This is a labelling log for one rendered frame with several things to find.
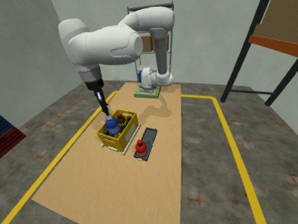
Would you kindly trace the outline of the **brown bottle with red cap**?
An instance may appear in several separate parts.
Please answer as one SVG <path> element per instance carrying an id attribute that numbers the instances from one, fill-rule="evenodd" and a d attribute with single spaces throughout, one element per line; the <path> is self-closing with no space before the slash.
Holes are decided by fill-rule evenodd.
<path id="1" fill-rule="evenodd" d="M 125 118 L 122 117 L 121 114 L 118 114 L 117 117 L 118 117 L 117 118 L 118 124 L 122 124 L 122 123 L 125 123 L 126 122 Z"/>

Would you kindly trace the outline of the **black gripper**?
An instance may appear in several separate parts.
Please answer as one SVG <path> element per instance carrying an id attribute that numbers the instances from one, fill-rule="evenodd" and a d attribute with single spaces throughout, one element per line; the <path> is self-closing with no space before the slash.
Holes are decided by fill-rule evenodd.
<path id="1" fill-rule="evenodd" d="M 97 97 L 97 100 L 102 107 L 102 112 L 105 113 L 107 120 L 111 120 L 112 117 L 111 117 L 110 111 L 108 111 L 108 104 L 106 104 L 106 102 L 104 101 L 105 97 L 104 97 L 103 91 L 101 89 L 104 86 L 102 78 L 100 78 L 96 82 L 93 81 L 92 83 L 85 82 L 85 84 L 87 85 L 88 90 L 94 90 L 94 94 Z"/>

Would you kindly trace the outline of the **blue bottle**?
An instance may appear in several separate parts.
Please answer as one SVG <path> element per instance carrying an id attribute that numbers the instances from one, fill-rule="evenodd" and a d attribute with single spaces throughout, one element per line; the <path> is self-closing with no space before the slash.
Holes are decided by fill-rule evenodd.
<path id="1" fill-rule="evenodd" d="M 104 130 L 104 134 L 105 134 L 105 135 L 108 135 L 108 136 L 111 136 L 111 137 L 113 137 L 113 138 L 114 138 L 114 136 L 113 136 L 113 135 L 111 135 L 111 134 L 110 134 L 110 132 L 109 132 L 107 129 L 105 129 L 105 130 Z"/>
<path id="2" fill-rule="evenodd" d="M 107 120 L 106 118 L 105 125 L 107 126 L 107 129 L 111 135 L 117 135 L 118 133 L 120 133 L 120 126 L 117 119 L 115 117 L 112 118 L 112 120 Z"/>

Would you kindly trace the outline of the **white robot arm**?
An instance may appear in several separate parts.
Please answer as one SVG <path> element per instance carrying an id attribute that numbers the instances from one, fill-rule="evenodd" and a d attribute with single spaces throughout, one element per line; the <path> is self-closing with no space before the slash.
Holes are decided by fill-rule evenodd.
<path id="1" fill-rule="evenodd" d="M 143 42 L 136 31 L 149 32 L 154 40 L 157 72 L 152 68 L 143 69 L 139 91 L 153 93 L 157 86 L 173 84 L 166 56 L 166 36 L 175 24 L 173 14 L 166 7 L 145 8 L 128 14 L 117 26 L 95 32 L 90 32 L 80 19 L 64 20 L 59 24 L 59 35 L 82 81 L 92 83 L 102 77 L 99 64 L 126 65 L 138 60 Z"/>

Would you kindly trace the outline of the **brown bottle with green cap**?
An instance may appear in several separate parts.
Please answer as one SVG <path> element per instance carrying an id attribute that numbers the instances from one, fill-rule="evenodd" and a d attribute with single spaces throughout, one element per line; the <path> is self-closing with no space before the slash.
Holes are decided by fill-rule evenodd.
<path id="1" fill-rule="evenodd" d="M 129 121 L 131 120 L 131 116 L 127 116 L 127 120 L 126 120 L 126 125 L 129 123 Z"/>
<path id="2" fill-rule="evenodd" d="M 124 123 L 122 123 L 121 128 L 120 128 L 120 133 L 122 133 L 125 128 L 126 128 L 126 125 Z"/>

